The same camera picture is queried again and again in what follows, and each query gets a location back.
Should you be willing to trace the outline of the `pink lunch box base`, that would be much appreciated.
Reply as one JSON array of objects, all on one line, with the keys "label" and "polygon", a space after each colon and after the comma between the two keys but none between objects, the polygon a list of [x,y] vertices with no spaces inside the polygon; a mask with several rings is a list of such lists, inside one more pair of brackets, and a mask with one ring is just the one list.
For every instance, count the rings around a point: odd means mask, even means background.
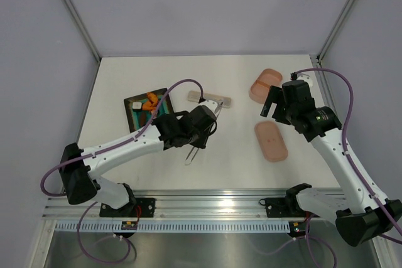
[{"label": "pink lunch box base", "polygon": [[271,86],[279,87],[283,76],[280,72],[271,68],[264,69],[249,89],[251,100],[264,104]]}]

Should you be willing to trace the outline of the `metal tongs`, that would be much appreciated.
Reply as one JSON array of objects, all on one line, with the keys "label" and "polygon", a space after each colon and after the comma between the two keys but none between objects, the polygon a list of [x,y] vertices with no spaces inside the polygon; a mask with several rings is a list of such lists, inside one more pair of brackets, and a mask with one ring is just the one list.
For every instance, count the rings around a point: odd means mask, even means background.
[{"label": "metal tongs", "polygon": [[187,117],[190,125],[193,127],[194,133],[189,145],[192,149],[185,159],[185,165],[191,164],[199,149],[205,149],[208,138],[217,130],[217,117],[222,109],[222,104],[218,103],[217,113],[214,114],[204,105],[198,105]]}]

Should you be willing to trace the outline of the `orange chicken drumstick toy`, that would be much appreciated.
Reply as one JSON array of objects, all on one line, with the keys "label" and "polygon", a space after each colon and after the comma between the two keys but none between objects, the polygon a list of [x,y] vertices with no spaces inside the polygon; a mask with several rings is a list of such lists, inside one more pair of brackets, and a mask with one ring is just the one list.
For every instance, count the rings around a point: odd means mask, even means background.
[{"label": "orange chicken drumstick toy", "polygon": [[142,105],[142,109],[153,113],[158,105],[158,96],[152,92],[147,92],[147,101]]}]

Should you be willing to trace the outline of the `brown sea cucumber toy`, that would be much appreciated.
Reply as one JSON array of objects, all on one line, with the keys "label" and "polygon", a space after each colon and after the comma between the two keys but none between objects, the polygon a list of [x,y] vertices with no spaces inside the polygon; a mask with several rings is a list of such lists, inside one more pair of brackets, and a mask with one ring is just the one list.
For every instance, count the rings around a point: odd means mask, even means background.
[{"label": "brown sea cucumber toy", "polygon": [[138,122],[139,122],[140,127],[144,127],[144,125],[147,123],[147,113],[146,112],[140,113],[140,115],[138,117]]}]

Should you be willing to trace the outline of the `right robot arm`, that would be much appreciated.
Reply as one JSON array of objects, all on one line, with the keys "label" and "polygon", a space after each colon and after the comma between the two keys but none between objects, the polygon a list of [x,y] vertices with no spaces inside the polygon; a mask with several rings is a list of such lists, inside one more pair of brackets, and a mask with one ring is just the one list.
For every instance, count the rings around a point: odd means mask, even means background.
[{"label": "right robot arm", "polygon": [[353,247],[390,231],[401,218],[401,201],[390,200],[373,183],[348,145],[333,110],[316,107],[310,86],[303,80],[270,87],[261,111],[263,117],[273,104],[273,119],[293,126],[305,137],[327,163],[345,196],[345,201],[340,201],[302,183],[286,191],[286,211],[291,215],[316,214],[335,225]]}]

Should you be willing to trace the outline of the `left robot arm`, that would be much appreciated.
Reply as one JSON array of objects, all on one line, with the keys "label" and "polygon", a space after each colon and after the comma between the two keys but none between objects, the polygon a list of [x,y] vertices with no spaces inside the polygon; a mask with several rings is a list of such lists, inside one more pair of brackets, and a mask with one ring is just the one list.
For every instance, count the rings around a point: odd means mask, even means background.
[{"label": "left robot arm", "polygon": [[141,156],[191,145],[203,149],[217,127],[220,105],[206,100],[190,112],[163,114],[148,127],[100,146],[81,149],[68,145],[59,169],[71,205],[87,201],[103,203],[121,216],[130,216],[137,201],[125,183],[103,178],[108,171]]}]

